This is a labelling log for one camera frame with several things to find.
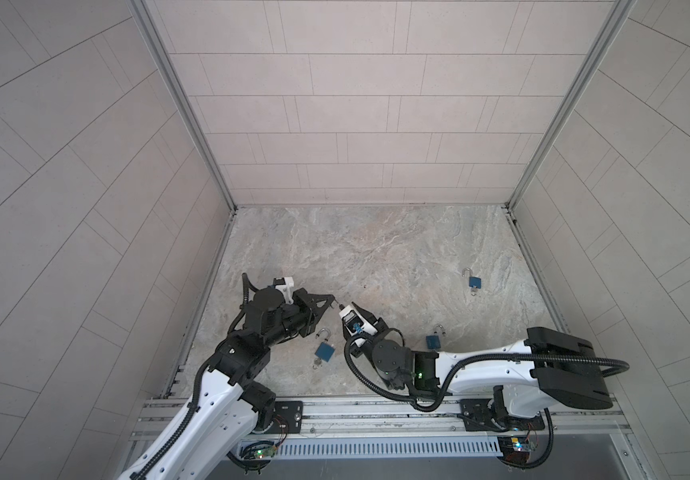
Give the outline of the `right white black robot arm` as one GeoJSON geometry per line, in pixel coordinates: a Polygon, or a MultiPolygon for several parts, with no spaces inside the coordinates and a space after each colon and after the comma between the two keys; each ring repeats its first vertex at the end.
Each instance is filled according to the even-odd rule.
{"type": "Polygon", "coordinates": [[[394,329],[357,304],[341,307],[349,370],[373,393],[417,411],[437,410],[451,396],[492,390],[497,421],[531,419],[554,404],[606,410],[608,378],[627,362],[601,358],[591,342],[546,327],[530,327],[515,343],[477,352],[414,351],[394,329]]]}

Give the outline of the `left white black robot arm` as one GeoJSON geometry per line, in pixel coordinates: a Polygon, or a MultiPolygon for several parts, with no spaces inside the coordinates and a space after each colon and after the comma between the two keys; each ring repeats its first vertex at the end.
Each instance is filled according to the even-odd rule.
{"type": "Polygon", "coordinates": [[[272,347],[316,332],[335,300],[288,278],[262,289],[245,280],[239,313],[197,369],[188,402],[121,478],[204,479],[242,439],[268,428],[276,395],[256,378],[272,347]]]}

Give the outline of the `left blue padlock with key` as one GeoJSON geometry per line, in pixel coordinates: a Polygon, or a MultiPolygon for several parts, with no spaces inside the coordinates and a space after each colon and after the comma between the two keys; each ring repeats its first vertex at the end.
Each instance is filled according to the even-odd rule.
{"type": "Polygon", "coordinates": [[[322,367],[324,363],[328,363],[335,353],[334,346],[329,343],[330,336],[331,330],[329,328],[322,328],[315,335],[319,345],[314,352],[314,370],[322,367]]]}

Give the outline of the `blue padlock with key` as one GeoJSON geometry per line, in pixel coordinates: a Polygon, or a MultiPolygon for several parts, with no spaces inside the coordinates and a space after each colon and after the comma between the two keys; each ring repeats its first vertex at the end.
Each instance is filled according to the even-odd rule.
{"type": "Polygon", "coordinates": [[[315,335],[319,345],[314,352],[314,370],[322,367],[324,363],[328,363],[335,353],[334,346],[329,343],[330,336],[331,330],[329,328],[322,328],[315,335]]]}
{"type": "Polygon", "coordinates": [[[429,350],[440,351],[442,349],[443,341],[446,338],[446,330],[443,325],[437,324],[432,328],[432,331],[426,336],[426,346],[429,350]]]}

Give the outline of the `right blue padlock with key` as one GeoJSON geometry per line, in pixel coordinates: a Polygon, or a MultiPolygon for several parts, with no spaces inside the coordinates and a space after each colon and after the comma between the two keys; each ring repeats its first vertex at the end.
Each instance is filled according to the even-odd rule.
{"type": "Polygon", "coordinates": [[[426,346],[429,350],[440,351],[442,349],[443,341],[446,338],[446,330],[443,325],[437,324],[432,328],[432,331],[426,336],[426,346]]]}

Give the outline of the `white vent grille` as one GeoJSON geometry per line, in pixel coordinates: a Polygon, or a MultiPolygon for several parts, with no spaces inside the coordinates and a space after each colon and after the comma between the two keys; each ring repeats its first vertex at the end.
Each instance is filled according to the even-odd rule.
{"type": "MultiPolygon", "coordinates": [[[[234,455],[242,460],[242,448],[254,442],[243,442],[234,455]]],[[[441,457],[502,457],[502,453],[496,437],[298,438],[286,440],[269,460],[441,457]]]]}

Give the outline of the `far small blue padlock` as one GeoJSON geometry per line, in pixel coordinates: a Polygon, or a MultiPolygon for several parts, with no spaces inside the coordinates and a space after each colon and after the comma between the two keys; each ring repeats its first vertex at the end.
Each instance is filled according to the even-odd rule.
{"type": "Polygon", "coordinates": [[[482,288],[482,279],[474,276],[470,268],[465,268],[462,276],[467,280],[467,285],[472,296],[476,296],[482,288]]]}

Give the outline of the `left green circuit board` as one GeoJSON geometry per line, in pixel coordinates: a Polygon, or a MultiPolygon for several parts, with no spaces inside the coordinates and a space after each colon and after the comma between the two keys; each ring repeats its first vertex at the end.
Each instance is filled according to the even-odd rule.
{"type": "Polygon", "coordinates": [[[247,462],[266,461],[277,454],[278,448],[278,442],[268,440],[254,442],[242,448],[240,458],[247,462]]]}

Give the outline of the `right circuit board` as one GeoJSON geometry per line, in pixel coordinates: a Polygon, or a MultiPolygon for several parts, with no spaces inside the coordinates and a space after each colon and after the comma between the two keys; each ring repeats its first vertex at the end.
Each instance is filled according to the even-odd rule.
{"type": "Polygon", "coordinates": [[[535,444],[526,436],[500,436],[497,438],[501,460],[517,464],[527,464],[537,450],[535,444]]]}

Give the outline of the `aluminium mounting rail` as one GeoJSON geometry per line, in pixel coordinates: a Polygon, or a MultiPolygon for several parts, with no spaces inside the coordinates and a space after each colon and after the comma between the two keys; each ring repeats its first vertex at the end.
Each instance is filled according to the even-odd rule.
{"type": "MultiPolygon", "coordinates": [[[[303,416],[298,438],[431,437],[506,435],[527,432],[466,432],[460,414],[460,399],[447,400],[437,410],[422,413],[410,406],[378,396],[279,397],[276,401],[302,401],[303,416]]],[[[152,442],[185,405],[186,399],[145,401],[132,426],[131,440],[152,442]]],[[[554,432],[559,434],[627,434],[632,428],[615,402],[611,410],[575,410],[550,407],[554,432]]]]}

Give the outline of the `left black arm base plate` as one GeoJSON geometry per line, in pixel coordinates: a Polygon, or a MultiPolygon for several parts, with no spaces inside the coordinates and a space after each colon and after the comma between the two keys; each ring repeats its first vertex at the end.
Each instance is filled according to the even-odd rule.
{"type": "Polygon", "coordinates": [[[252,430],[254,435],[299,434],[303,416],[302,401],[276,401],[273,409],[263,408],[252,430]]]}

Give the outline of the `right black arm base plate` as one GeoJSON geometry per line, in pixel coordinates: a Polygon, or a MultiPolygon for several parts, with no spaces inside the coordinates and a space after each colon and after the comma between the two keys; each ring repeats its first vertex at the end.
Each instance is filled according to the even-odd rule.
{"type": "Polygon", "coordinates": [[[493,400],[464,399],[459,402],[460,414],[466,432],[527,432],[546,428],[541,414],[530,419],[511,416],[507,411],[500,414],[493,400]]]}

